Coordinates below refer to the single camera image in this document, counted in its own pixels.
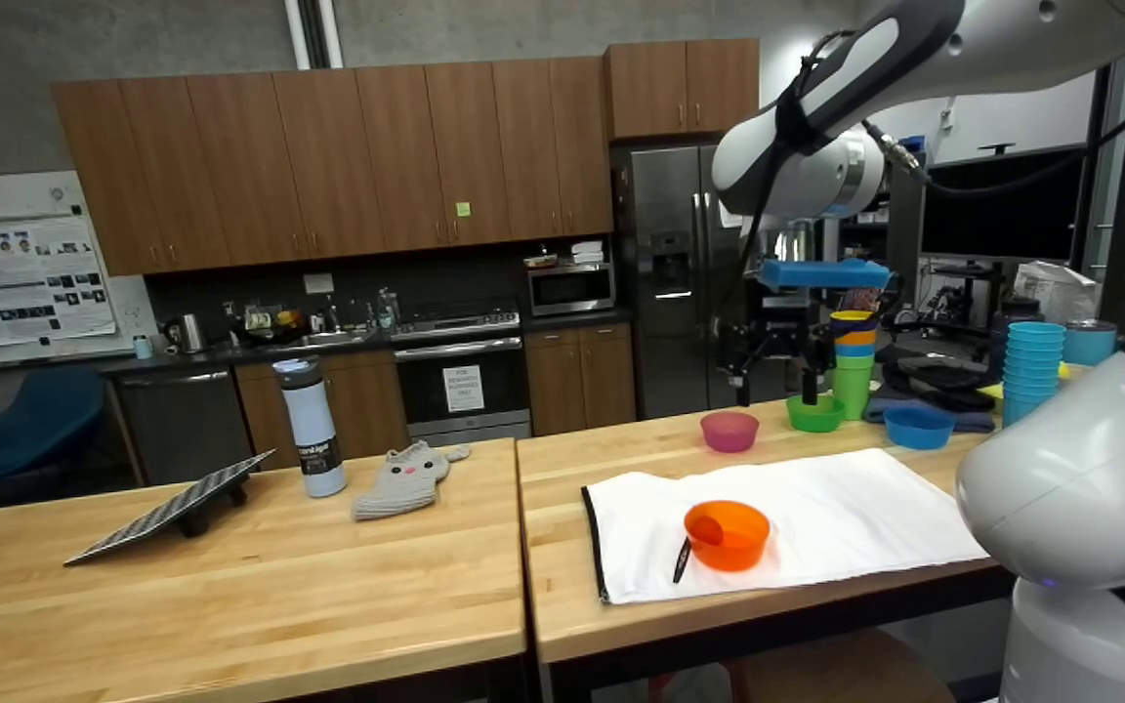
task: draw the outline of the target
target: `blue chair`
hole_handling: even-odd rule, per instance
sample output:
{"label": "blue chair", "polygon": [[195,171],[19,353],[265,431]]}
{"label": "blue chair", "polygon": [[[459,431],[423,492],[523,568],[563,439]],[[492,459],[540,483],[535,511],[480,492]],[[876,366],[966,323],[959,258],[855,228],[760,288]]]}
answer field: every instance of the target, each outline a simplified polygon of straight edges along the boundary
{"label": "blue chair", "polygon": [[0,412],[0,504],[51,496],[63,464],[98,439],[102,417],[105,391],[93,371],[27,371]]}

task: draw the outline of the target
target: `wooden table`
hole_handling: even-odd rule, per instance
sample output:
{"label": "wooden table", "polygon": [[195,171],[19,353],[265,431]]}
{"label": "wooden table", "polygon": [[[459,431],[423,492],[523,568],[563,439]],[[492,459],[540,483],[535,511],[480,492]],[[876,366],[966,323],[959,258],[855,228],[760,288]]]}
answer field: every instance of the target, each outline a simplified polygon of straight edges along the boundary
{"label": "wooden table", "polygon": [[[782,403],[748,412],[760,421],[748,453],[709,453],[699,433],[699,414],[519,443],[535,658],[551,671],[559,699],[583,699],[593,683],[1006,595],[1011,580],[994,564],[959,564],[801,589],[606,607],[598,598],[583,483],[633,469],[688,477],[739,463],[887,447],[881,431],[864,421],[846,421],[834,433],[798,433]],[[979,439],[954,439],[942,453],[891,453],[954,492],[954,469],[976,443]]]}
{"label": "wooden table", "polygon": [[343,469],[330,500],[303,500],[298,469],[253,472],[208,535],[68,572],[178,483],[0,507],[0,699],[283,699],[523,664],[515,443],[480,443],[433,507],[377,524],[352,524],[377,463]]}

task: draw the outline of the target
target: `monitor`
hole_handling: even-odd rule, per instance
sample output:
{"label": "monitor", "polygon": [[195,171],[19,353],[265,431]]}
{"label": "monitor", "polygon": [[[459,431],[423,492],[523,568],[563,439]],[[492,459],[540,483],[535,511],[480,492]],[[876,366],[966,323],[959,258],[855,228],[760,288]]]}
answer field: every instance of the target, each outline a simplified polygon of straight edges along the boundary
{"label": "monitor", "polygon": [[1079,149],[1050,154],[1006,154],[989,159],[942,164],[930,175],[945,188],[993,188],[1020,175],[1042,171],[1068,159],[1036,184],[1014,192],[954,198],[925,188],[921,198],[921,253],[947,258],[1001,258],[1001,262],[1068,262],[1079,210],[1081,210],[1081,171]]}

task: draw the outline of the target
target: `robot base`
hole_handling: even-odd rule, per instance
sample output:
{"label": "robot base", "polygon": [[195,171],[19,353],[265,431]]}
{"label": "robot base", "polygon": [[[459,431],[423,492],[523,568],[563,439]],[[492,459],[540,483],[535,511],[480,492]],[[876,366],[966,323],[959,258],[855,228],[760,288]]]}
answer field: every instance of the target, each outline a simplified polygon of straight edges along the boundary
{"label": "robot base", "polygon": [[1125,703],[1125,601],[1107,589],[1011,595],[1005,703]]}

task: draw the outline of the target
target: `stainless steel refrigerator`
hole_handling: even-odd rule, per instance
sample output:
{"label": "stainless steel refrigerator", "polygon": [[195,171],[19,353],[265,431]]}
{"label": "stainless steel refrigerator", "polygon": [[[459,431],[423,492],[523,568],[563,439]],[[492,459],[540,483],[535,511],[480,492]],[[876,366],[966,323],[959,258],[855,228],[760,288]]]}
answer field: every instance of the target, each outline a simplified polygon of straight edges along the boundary
{"label": "stainless steel refrigerator", "polygon": [[[732,405],[717,332],[747,317],[740,222],[717,210],[714,146],[613,154],[613,203],[633,282],[641,417]],[[764,371],[755,400],[782,394]]]}

